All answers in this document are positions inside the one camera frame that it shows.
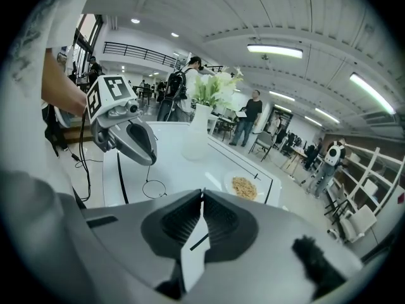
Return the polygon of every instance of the ceiling light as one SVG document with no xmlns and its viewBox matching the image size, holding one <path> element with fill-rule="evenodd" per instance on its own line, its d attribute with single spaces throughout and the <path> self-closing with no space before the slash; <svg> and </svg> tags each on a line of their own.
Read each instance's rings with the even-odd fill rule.
<svg viewBox="0 0 405 304">
<path fill-rule="evenodd" d="M 350 76 L 350 80 L 353 81 L 355 84 L 359 85 L 361 88 L 363 88 L 366 92 L 371 94 L 371 96 L 377 100 L 381 106 L 387 111 L 388 114 L 393 115 L 395 114 L 395 110 L 393 107 L 391 107 L 390 104 L 388 104 L 388 101 L 385 100 L 374 88 L 372 88 L 371 85 L 369 85 L 367 82 L 365 82 L 359 75 L 357 74 L 352 74 Z"/>
<path fill-rule="evenodd" d="M 298 48 L 263 45 L 263 44 L 249 44 L 247 46 L 247 49 L 250 52 L 281 54 L 286 56 L 292 56 L 293 58 L 302 58 L 302 49 Z"/>
<path fill-rule="evenodd" d="M 318 113 L 321 113 L 322 115 L 324 115 L 324 116 L 330 118 L 330 119 L 333 120 L 335 123 L 337 123 L 337 124 L 340 123 L 335 117 L 330 116 L 329 114 L 325 113 L 323 110 L 320 110 L 319 108 L 315 108 L 315 110 L 316 110 Z"/>
<path fill-rule="evenodd" d="M 274 92 L 274 91 L 269 91 L 269 92 L 270 92 L 271 94 L 274 94 L 275 96 L 282 97 L 282 98 L 285 98 L 285 99 L 288 99 L 288 100 L 291 100 L 291 101 L 295 101 L 294 98 L 291 98 L 291 97 L 288 97 L 288 96 L 284 96 L 283 94 L 279 94 L 279 93 Z"/>
<path fill-rule="evenodd" d="M 311 122 L 315 123 L 316 125 L 319 125 L 320 127 L 322 127 L 322 124 L 321 124 L 321 123 L 318 123 L 316 120 L 313 120 L 312 118 L 309 118 L 309 117 L 305 116 L 305 119 L 308 119 L 308 120 L 310 120 Z"/>
<path fill-rule="evenodd" d="M 287 112 L 291 112 L 289 109 L 287 109 L 287 108 L 284 108 L 284 107 L 281 107 L 281 106 L 279 106 L 279 105 L 277 105 L 277 104 L 275 104 L 274 105 L 274 107 L 277 107 L 277 108 L 280 108 L 280 109 L 283 109 L 283 110 L 285 110 L 285 111 L 287 111 Z"/>
</svg>

